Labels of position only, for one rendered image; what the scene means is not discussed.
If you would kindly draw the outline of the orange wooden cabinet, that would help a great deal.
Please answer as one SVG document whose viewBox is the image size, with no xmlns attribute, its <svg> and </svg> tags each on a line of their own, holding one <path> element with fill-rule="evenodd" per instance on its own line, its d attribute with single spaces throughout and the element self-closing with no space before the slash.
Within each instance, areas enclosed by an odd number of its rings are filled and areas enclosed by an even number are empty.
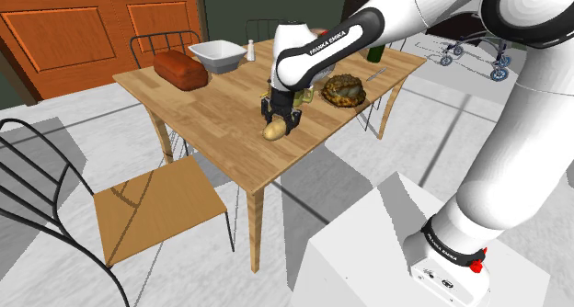
<svg viewBox="0 0 574 307">
<path fill-rule="evenodd" d="M 0 0 L 0 48 L 38 101 L 137 69 L 131 37 L 187 29 L 208 39 L 204 0 Z"/>
</svg>

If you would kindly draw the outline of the grey walker with blue wheels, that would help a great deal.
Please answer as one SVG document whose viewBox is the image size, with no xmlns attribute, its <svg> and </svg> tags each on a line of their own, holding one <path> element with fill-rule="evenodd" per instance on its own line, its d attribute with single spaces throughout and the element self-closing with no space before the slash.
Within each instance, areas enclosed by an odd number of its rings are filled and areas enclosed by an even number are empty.
<svg viewBox="0 0 574 307">
<path fill-rule="evenodd" d="M 495 48 L 497 53 L 494 61 L 491 63 L 493 70 L 489 77 L 495 82 L 505 80 L 509 76 L 508 66 L 511 63 L 511 57 L 505 54 L 508 42 L 500 37 L 490 36 L 486 30 L 461 36 L 454 44 L 448 44 L 442 51 L 440 65 L 450 65 L 453 62 L 453 56 L 464 54 L 463 45 L 473 41 L 484 41 Z"/>
</svg>

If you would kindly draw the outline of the yellow potato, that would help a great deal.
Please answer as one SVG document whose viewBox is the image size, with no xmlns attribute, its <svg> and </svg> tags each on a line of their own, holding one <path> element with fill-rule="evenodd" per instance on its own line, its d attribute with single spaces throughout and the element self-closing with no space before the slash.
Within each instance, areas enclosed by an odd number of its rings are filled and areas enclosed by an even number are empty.
<svg viewBox="0 0 574 307">
<path fill-rule="evenodd" d="M 267 141 L 276 141 L 286 133 L 286 130 L 285 121 L 283 119 L 275 119 L 263 129 L 262 136 Z"/>
</svg>

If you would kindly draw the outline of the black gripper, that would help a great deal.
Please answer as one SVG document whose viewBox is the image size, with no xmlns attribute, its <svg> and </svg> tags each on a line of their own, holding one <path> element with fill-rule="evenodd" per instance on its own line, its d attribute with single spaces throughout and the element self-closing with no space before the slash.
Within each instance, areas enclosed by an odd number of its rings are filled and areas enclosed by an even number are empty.
<svg viewBox="0 0 574 307">
<path fill-rule="evenodd" d="M 302 116 L 300 109 L 293 107 L 293 91 L 280 91 L 272 88 L 269 93 L 261 99 L 261 114 L 266 120 L 266 124 L 272 123 L 273 115 L 284 118 L 286 124 L 286 135 L 296 128 Z"/>
</svg>

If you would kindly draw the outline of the wooden dining table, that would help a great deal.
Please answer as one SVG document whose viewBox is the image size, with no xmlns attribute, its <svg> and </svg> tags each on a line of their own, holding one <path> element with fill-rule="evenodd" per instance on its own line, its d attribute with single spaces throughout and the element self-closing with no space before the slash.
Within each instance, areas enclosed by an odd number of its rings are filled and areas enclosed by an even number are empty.
<svg viewBox="0 0 574 307">
<path fill-rule="evenodd" d="M 271 40 L 257 43 L 254 62 L 244 61 L 233 72 L 215 74 L 208 85 L 190 92 L 175 88 L 151 67 L 113 77 L 148 110 L 165 152 L 170 149 L 166 129 L 171 128 L 245 190 L 253 272 L 259 270 L 265 187 L 383 95 L 389 96 L 386 105 L 391 108 L 408 76 L 426 62 L 393 49 L 386 49 L 378 63 L 353 53 L 338 62 L 334 72 L 360 78 L 365 102 L 356 108 L 336 108 L 314 97 L 303 105 L 297 128 L 268 142 L 261 135 L 265 120 L 260 97 L 268 87 L 272 44 Z"/>
</svg>

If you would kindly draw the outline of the olive green cup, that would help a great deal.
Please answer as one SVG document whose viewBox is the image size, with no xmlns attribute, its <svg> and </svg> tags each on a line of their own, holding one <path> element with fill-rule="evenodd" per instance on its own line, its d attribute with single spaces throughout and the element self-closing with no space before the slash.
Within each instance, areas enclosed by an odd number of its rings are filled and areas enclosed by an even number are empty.
<svg viewBox="0 0 574 307">
<path fill-rule="evenodd" d="M 294 93 L 293 105 L 295 107 L 301 106 L 303 103 L 310 103 L 313 100 L 314 88 L 309 86 L 305 89 Z"/>
</svg>

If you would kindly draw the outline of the brown yellow round lumpy food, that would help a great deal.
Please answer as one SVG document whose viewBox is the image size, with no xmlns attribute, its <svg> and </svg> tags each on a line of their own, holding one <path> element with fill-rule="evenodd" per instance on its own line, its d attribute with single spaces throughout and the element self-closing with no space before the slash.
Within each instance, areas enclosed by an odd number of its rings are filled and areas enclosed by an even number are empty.
<svg viewBox="0 0 574 307">
<path fill-rule="evenodd" d="M 340 74 L 329 78 L 321 90 L 321 95 L 339 108 L 357 107 L 366 98 L 362 81 L 350 74 Z"/>
</svg>

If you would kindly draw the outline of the brown bread loaf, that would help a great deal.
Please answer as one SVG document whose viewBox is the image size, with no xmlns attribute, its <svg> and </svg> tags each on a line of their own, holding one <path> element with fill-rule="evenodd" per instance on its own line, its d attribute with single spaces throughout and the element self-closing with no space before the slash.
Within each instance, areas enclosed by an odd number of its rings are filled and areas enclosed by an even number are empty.
<svg viewBox="0 0 574 307">
<path fill-rule="evenodd" d="M 191 91 L 208 85 L 205 67 L 179 51 L 159 52 L 154 57 L 155 72 L 182 91 Z"/>
</svg>

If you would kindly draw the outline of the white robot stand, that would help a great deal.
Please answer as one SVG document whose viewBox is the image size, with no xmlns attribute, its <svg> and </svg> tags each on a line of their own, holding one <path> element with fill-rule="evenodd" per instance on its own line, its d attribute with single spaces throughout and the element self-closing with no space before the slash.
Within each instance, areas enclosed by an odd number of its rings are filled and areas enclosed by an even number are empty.
<svg viewBox="0 0 574 307">
<path fill-rule="evenodd" d="M 428 289 L 455 284 L 408 273 L 401 244 L 442 202 L 395 172 L 311 237 L 292 307 L 455 307 Z M 488 295 L 477 307 L 543 307 L 549 275 L 502 242 L 490 243 Z"/>
</svg>

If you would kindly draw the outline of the white square bowl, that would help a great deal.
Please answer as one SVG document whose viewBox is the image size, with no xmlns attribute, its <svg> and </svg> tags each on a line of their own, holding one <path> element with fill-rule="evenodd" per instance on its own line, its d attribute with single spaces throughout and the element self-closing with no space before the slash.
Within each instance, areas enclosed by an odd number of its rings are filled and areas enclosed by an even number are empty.
<svg viewBox="0 0 574 307">
<path fill-rule="evenodd" d="M 247 50 L 231 41 L 212 40 L 189 46 L 207 71 L 226 74 L 237 69 Z"/>
</svg>

